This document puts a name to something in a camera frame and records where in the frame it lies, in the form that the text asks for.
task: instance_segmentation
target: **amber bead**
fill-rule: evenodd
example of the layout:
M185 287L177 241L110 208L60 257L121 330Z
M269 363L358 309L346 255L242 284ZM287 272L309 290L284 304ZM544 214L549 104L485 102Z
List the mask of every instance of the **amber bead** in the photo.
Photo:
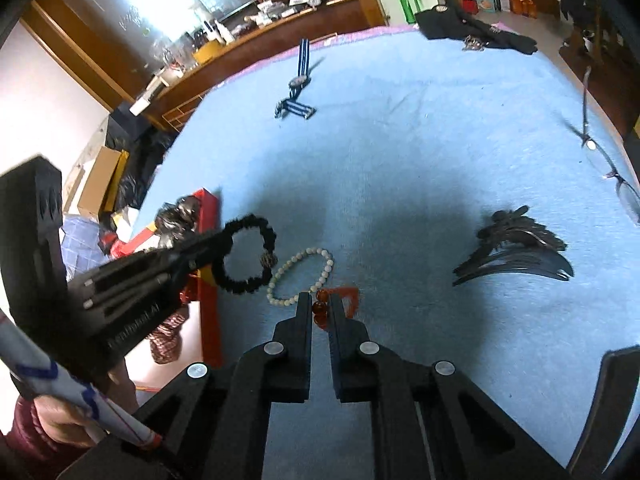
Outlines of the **amber bead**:
M316 300L326 303L327 301L329 301L329 293L324 290L324 288L321 288L316 292Z
M326 303L316 301L311 307L311 312L314 314L326 314Z
M314 323L318 328L321 328L322 330L326 331L326 328L328 326L327 316L322 316L322 317L314 316Z

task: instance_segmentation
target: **person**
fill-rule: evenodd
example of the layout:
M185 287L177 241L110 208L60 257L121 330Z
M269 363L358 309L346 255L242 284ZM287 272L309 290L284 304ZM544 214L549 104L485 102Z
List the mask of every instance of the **person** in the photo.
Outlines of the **person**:
M118 364L108 376L110 383L105 395L133 413L138 408L136 387L125 362ZM18 397L11 431L6 436L0 433L0 444L4 441L21 459L33 480L54 480L95 445L86 431L92 424L95 423L76 406L64 400L51 396L39 396L35 400Z

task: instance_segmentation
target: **black cloth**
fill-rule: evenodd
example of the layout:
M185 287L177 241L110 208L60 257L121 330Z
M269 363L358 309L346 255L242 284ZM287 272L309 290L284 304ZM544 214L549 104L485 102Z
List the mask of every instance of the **black cloth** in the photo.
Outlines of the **black cloth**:
M580 28L587 28L595 21L595 9L588 7L585 0L560 0L560 11L565 19L571 16Z
M465 12L457 0L444 0L445 6L418 12L415 20L429 40L464 40L467 36L479 38L487 48L512 48L523 54L538 50L536 40L513 32L497 30Z

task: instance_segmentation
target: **white bead bracelet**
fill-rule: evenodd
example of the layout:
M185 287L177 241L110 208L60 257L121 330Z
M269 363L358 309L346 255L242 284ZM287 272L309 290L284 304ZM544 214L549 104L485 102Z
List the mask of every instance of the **white bead bracelet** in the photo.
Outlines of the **white bead bracelet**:
M292 256L291 259L287 260L284 263L284 265L280 267L276 271L276 273L273 275L267 287L267 300L269 300L269 303L271 303L272 305L278 305L278 306L289 306L289 305L296 304L298 302L297 294L295 296L291 296L288 300L279 300L278 298L273 297L273 291L276 288L276 283L278 282L278 280L293 264L295 264L296 262L299 262L306 256L311 256L312 254L320 254L321 256L324 256L326 259L326 265L324 266L324 269L322 270L322 273L318 277L318 280L316 281L316 283L311 287L309 287L309 292L313 294L324 286L327 278L329 277L329 274L331 273L331 270L334 268L334 261L332 260L331 253L326 249L309 247L305 251L300 251L298 254Z

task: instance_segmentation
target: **black jacket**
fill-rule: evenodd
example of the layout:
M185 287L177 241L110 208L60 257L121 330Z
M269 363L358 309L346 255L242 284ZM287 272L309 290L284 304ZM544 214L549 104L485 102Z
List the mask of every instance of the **black jacket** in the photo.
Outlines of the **black jacket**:
M536 40L512 32L498 30L462 10L457 0L444 0L446 5L418 12L415 19L429 40L464 40L475 36L487 48L513 48L523 54L533 54L538 50Z

